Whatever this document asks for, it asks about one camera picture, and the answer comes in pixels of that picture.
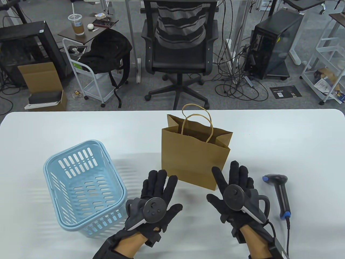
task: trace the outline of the black glove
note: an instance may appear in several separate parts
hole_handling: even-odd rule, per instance
[[[249,189],[254,189],[254,180],[248,177],[247,167],[241,165],[239,167],[237,161],[232,161],[230,164],[229,172],[229,184],[224,179],[221,170],[218,167],[212,168],[213,176],[217,182],[220,193],[223,196],[224,190],[230,184],[236,184],[242,188],[242,190],[250,196]],[[257,234],[259,234],[267,242],[272,242],[272,236],[264,229],[264,226],[257,221],[255,221],[251,216],[242,211],[234,211],[230,209],[224,202],[213,194],[208,194],[206,196],[207,201],[211,203],[217,211],[221,214],[220,220],[225,223],[230,222],[233,226],[233,231],[231,232],[233,237],[236,237],[240,244],[245,243],[246,240],[242,235],[240,228],[244,225],[249,225]]]
[[[165,181],[167,178],[167,172],[165,170],[160,170],[159,172],[152,170],[149,172],[149,177],[143,182],[141,199],[149,200],[153,197],[162,198],[165,203],[169,204],[177,184],[177,176],[172,175],[169,177],[167,186],[164,189]],[[160,235],[158,234],[161,230],[163,233],[167,230],[167,226],[170,221],[182,210],[182,204],[174,204],[167,210],[164,218],[157,223],[149,224],[145,223],[138,226],[136,229],[143,236],[149,240],[146,242],[146,245],[153,246],[155,242],[160,240]]]
[[[238,167],[237,161],[232,161],[230,165],[230,173],[229,173],[229,184],[224,179],[224,176],[221,170],[218,167],[212,168],[213,176],[216,180],[218,185],[219,191],[223,196],[224,190],[230,184],[236,184],[240,186],[244,192],[248,189],[254,189],[254,180],[248,177],[248,169],[241,165]],[[248,224],[249,222],[253,221],[254,219],[246,213],[242,211],[234,211],[230,209],[224,202],[224,200],[220,200],[213,194],[208,194],[206,196],[207,201],[211,203],[217,211],[221,214],[220,220],[222,223],[228,221],[234,227],[234,229],[239,230],[244,225]]]

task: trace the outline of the computer tower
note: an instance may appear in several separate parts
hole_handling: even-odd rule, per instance
[[[264,79],[282,64],[292,46],[303,15],[281,9],[255,26],[250,40],[245,71]]]

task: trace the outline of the light blue plastic basket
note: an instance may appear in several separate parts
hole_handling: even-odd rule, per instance
[[[104,145],[85,141],[43,168],[60,226],[95,237],[127,217],[127,190]]]

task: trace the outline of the open cardboard box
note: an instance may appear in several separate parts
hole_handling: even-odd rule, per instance
[[[67,98],[53,62],[18,66],[30,93],[62,91],[61,101],[55,106],[29,109],[32,112],[64,112]]]

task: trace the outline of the black pc case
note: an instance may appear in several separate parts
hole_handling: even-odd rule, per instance
[[[25,86],[18,66],[53,62],[60,80],[67,64],[45,21],[0,28],[0,69],[16,86]]]
[[[255,26],[250,40],[245,71],[264,79],[282,64],[292,46],[303,15],[281,9]]]

